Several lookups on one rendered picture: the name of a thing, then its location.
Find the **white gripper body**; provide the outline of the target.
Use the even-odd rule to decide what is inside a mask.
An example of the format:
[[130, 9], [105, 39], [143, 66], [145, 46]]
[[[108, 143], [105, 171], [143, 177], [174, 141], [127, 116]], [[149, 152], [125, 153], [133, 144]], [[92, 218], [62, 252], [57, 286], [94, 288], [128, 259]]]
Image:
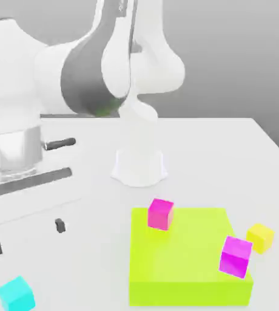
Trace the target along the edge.
[[69, 167], [0, 183], [0, 225], [79, 199], [82, 185]]

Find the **small pink cube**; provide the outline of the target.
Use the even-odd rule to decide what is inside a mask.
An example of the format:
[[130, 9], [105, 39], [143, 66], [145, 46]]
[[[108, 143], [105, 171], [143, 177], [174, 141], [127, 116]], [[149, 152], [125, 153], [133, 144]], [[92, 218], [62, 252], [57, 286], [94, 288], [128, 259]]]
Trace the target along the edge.
[[148, 208], [147, 225], [151, 228], [167, 231], [173, 220], [173, 212], [173, 202], [154, 199]]

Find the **small yellow cube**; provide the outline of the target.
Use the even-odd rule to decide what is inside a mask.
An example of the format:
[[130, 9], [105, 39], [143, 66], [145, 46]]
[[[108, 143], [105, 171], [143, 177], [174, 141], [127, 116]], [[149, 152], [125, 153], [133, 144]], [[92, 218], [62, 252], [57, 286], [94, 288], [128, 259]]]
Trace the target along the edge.
[[263, 254], [272, 246], [275, 232], [263, 224], [254, 224], [246, 233], [246, 240], [252, 243], [253, 251]]

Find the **large lime green box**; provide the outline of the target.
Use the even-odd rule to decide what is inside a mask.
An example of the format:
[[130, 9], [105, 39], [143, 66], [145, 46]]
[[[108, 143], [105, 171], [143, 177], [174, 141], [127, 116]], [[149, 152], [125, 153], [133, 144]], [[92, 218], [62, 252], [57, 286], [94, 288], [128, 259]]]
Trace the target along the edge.
[[130, 306], [247, 306], [253, 288], [219, 270], [224, 242], [234, 235], [224, 208], [176, 208], [167, 231], [147, 225], [133, 208], [130, 231]]

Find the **small magenta cube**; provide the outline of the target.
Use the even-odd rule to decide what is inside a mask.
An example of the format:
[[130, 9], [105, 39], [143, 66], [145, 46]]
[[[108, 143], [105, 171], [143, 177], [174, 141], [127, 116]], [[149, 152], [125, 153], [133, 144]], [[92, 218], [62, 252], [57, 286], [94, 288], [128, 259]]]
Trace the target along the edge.
[[244, 279], [251, 252], [251, 242], [227, 236], [221, 250], [219, 271]]

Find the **small cyan cube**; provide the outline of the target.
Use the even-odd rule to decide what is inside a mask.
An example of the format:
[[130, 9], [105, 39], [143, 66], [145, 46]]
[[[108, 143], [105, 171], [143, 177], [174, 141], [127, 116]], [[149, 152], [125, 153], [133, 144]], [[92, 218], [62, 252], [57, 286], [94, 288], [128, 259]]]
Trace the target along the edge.
[[22, 276], [0, 286], [0, 300], [4, 311], [31, 311], [35, 308], [35, 297]]

